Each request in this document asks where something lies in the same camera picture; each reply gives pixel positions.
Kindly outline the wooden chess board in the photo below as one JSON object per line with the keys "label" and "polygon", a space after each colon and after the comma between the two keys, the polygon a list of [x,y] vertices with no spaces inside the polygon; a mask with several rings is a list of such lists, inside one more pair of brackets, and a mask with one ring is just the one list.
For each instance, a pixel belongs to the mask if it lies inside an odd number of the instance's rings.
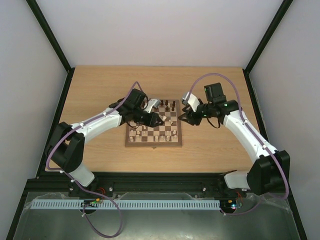
{"label": "wooden chess board", "polygon": [[[180,104],[177,99],[172,99],[176,101],[176,110],[173,112],[162,112],[158,108],[154,108],[152,111],[158,113],[161,117],[170,117],[173,121],[173,125],[165,126],[164,124],[157,127],[149,127],[145,125],[137,124],[133,121],[129,122],[126,126],[125,143],[126,147],[131,148],[158,148],[158,147],[181,147],[183,145],[182,127],[181,121],[178,120],[178,116],[181,113]],[[140,131],[140,139],[136,140],[136,131]],[[161,135],[165,136],[165,140],[161,141]],[[173,136],[177,135],[178,139],[174,140]],[[159,136],[159,140],[155,141],[155,136]]]}

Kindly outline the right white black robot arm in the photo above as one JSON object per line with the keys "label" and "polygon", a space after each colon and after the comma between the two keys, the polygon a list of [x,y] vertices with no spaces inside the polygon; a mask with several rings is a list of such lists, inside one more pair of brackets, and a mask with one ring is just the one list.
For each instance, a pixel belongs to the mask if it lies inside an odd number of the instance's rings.
{"label": "right white black robot arm", "polygon": [[198,126],[203,119],[217,118],[241,143],[252,167],[249,172],[232,171],[218,183],[218,191],[229,196],[235,189],[250,190],[256,195],[283,189],[289,191],[290,155],[277,150],[251,124],[236,100],[227,100],[222,85],[214,83],[204,87],[207,102],[203,103],[191,92],[181,99],[184,104],[179,120]]}

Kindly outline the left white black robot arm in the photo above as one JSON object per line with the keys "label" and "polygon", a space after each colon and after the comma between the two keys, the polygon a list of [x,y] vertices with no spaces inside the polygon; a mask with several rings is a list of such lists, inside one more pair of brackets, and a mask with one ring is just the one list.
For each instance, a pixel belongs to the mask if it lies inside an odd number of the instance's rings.
{"label": "left white black robot arm", "polygon": [[161,126],[162,118],[153,112],[160,103],[159,99],[149,99],[143,91],[134,88],[126,97],[87,120],[59,123],[47,146],[47,161],[53,161],[58,166],[57,171],[88,187],[95,175],[83,162],[85,145],[100,134],[130,122],[151,128]]}

